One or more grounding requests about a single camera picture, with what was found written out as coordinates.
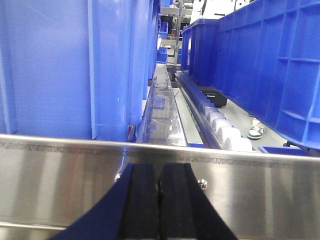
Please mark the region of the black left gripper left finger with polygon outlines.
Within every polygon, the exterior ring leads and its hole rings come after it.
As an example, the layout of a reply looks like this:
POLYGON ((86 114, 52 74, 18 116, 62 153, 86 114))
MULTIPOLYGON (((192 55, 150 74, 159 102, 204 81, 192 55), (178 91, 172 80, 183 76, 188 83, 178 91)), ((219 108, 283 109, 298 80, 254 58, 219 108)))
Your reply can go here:
POLYGON ((156 240, 158 200, 154 166, 129 163, 119 180, 55 240, 156 240))

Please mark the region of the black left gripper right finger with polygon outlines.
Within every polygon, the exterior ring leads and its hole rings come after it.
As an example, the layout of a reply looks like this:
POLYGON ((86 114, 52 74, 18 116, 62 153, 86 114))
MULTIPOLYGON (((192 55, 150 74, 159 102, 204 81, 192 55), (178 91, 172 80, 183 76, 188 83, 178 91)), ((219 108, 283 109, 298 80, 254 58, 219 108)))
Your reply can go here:
POLYGON ((160 176, 161 240, 236 240, 189 163, 167 163, 160 176))

